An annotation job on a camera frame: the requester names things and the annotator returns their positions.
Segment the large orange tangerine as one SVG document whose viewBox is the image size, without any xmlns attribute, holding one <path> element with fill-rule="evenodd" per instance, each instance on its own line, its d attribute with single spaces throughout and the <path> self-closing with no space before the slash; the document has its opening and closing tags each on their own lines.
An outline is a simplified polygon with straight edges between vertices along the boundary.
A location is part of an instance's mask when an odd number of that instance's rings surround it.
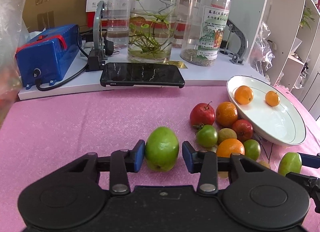
<svg viewBox="0 0 320 232">
<path fill-rule="evenodd" d="M 235 138 L 229 138 L 224 140 L 216 150 L 216 155 L 218 157 L 229 158 L 232 153 L 239 153 L 241 155 L 245 154 L 245 148 L 242 142 Z"/>
</svg>

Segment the green tomato with calyx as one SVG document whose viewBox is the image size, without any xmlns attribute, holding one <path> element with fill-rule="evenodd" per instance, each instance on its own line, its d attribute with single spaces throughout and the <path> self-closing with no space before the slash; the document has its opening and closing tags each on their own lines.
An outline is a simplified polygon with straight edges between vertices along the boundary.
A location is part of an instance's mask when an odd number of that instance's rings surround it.
<svg viewBox="0 0 320 232">
<path fill-rule="evenodd" d="M 204 148 L 210 148 L 217 144 L 218 132 L 213 125 L 193 125 L 196 130 L 196 142 Z"/>
</svg>

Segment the brown-green kiwi-like fruit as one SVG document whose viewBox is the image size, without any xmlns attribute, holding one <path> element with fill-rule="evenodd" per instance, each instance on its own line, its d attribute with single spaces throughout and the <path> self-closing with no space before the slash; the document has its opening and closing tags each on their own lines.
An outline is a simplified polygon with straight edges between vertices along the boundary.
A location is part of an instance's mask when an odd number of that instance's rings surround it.
<svg viewBox="0 0 320 232">
<path fill-rule="evenodd" d="M 221 144 L 226 139 L 237 139 L 237 134 L 234 130 L 229 128 L 224 128 L 218 131 L 218 140 L 217 143 Z"/>
</svg>

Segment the large green jujube fruit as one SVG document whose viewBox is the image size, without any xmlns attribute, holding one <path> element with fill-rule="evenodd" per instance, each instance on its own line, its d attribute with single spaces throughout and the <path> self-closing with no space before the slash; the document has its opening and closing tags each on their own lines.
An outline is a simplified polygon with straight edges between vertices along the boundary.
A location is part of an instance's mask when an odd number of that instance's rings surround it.
<svg viewBox="0 0 320 232">
<path fill-rule="evenodd" d="M 170 128 L 161 126 L 149 135 L 145 145 L 145 158 L 152 171 L 170 171 L 176 164 L 178 153 L 179 141 Z"/>
</svg>

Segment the small green tomato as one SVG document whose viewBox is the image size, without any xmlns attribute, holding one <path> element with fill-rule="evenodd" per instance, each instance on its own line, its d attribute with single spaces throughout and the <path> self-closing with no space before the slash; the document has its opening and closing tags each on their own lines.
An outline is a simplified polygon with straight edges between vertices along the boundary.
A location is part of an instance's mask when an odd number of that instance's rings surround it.
<svg viewBox="0 0 320 232">
<path fill-rule="evenodd" d="M 257 160 L 260 157 L 261 147 L 259 142 L 254 139 L 249 139 L 244 142 L 245 156 L 252 160 Z"/>
</svg>

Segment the small red apple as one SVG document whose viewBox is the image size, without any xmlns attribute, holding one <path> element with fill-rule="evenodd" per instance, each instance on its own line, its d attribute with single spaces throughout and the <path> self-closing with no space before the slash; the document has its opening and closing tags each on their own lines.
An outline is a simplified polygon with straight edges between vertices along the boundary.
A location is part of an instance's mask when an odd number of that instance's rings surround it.
<svg viewBox="0 0 320 232">
<path fill-rule="evenodd" d="M 232 130 L 236 133 L 238 140 L 242 143 L 253 137 L 253 126 L 247 120 L 237 120 L 232 125 Z"/>
</svg>

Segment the orange tangerine beside apple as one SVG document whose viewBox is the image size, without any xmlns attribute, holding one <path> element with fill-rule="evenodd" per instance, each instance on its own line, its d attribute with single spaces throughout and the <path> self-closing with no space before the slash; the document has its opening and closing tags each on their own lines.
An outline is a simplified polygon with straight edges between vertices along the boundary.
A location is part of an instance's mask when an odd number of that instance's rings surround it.
<svg viewBox="0 0 320 232">
<path fill-rule="evenodd" d="M 238 120 L 238 111 L 231 102 L 222 102 L 216 109 L 216 121 L 223 127 L 230 127 Z"/>
</svg>

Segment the orange tangerine on plate right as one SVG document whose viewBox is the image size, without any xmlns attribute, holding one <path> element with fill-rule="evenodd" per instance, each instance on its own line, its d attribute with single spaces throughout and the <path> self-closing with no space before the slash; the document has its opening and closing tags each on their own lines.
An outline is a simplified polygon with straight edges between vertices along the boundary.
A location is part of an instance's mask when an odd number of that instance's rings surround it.
<svg viewBox="0 0 320 232">
<path fill-rule="evenodd" d="M 276 107 L 280 103 L 280 97 L 277 92 L 271 90 L 266 93 L 265 102 L 271 107 Z"/>
</svg>

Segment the orange tangerine on plate left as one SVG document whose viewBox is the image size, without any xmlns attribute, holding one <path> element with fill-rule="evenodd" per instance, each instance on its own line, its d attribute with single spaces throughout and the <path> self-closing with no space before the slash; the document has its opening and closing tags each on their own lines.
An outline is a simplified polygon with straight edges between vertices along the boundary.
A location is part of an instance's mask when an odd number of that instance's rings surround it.
<svg viewBox="0 0 320 232">
<path fill-rule="evenodd" d="M 254 97 L 253 90 L 248 86 L 240 86 L 234 93 L 234 98 L 240 105 L 248 105 Z"/>
</svg>

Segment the grey left phone stand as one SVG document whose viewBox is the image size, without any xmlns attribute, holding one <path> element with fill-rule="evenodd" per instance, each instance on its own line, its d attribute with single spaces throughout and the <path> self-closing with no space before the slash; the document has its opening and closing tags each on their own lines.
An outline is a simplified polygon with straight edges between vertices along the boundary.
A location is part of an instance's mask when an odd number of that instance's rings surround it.
<svg viewBox="0 0 320 232">
<path fill-rule="evenodd" d="M 102 19 L 105 11 L 104 1 L 100 1 L 93 19 L 93 48 L 90 50 L 86 71 L 103 70 L 108 56 L 114 53 L 114 44 L 103 34 Z"/>
</svg>

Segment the potted green plant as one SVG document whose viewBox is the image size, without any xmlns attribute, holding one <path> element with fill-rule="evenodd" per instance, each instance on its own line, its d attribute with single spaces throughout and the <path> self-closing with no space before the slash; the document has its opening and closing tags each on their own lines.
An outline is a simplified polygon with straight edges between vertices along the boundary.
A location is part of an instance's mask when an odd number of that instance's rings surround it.
<svg viewBox="0 0 320 232">
<path fill-rule="evenodd" d="M 301 28 L 308 27 L 310 30 L 312 30 L 310 22 L 314 22 L 315 18 L 312 15 L 312 11 L 310 8 L 304 6 L 302 18 L 300 20 L 299 26 Z"/>
</svg>

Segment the glass vase with plant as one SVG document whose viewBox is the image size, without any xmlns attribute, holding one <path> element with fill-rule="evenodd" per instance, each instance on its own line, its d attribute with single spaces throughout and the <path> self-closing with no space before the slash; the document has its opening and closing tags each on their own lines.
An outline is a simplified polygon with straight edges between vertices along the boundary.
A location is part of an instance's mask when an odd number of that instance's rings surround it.
<svg viewBox="0 0 320 232">
<path fill-rule="evenodd" d="M 162 63 L 170 59 L 178 0 L 132 0 L 128 59 Z"/>
</svg>

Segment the red cap plastic bottle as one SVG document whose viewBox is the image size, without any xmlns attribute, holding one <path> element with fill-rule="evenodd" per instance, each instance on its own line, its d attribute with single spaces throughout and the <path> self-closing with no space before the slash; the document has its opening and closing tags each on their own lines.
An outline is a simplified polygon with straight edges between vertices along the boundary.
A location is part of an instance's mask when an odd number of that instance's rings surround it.
<svg viewBox="0 0 320 232">
<path fill-rule="evenodd" d="M 131 2 L 132 0 L 107 1 L 106 38 L 119 49 L 128 45 Z"/>
</svg>

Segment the white shelf unit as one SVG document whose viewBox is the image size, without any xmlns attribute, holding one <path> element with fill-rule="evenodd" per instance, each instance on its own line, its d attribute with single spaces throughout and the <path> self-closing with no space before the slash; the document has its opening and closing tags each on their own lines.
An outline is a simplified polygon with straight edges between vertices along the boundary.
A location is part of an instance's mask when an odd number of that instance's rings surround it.
<svg viewBox="0 0 320 232">
<path fill-rule="evenodd" d="M 262 23 L 266 23 L 271 33 L 268 37 L 276 44 L 272 67 L 267 70 L 271 84 L 279 82 L 299 99 L 302 89 L 293 86 L 310 53 L 316 52 L 316 38 L 319 32 L 319 15 L 313 14 L 315 22 L 310 26 L 299 26 L 304 8 L 315 9 L 311 0 L 232 0 L 230 20 L 244 33 L 248 40 L 245 61 L 253 57 L 254 42 Z M 302 62 L 289 58 L 295 39 L 302 40 L 296 52 Z"/>
</svg>

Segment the cardboard box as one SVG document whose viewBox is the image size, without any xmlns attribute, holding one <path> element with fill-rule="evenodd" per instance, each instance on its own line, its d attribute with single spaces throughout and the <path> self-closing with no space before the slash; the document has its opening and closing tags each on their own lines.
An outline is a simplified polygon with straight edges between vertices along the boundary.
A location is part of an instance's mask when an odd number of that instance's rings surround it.
<svg viewBox="0 0 320 232">
<path fill-rule="evenodd" d="M 26 0 L 23 20 L 29 32 L 66 24 L 87 29 L 86 0 Z"/>
</svg>

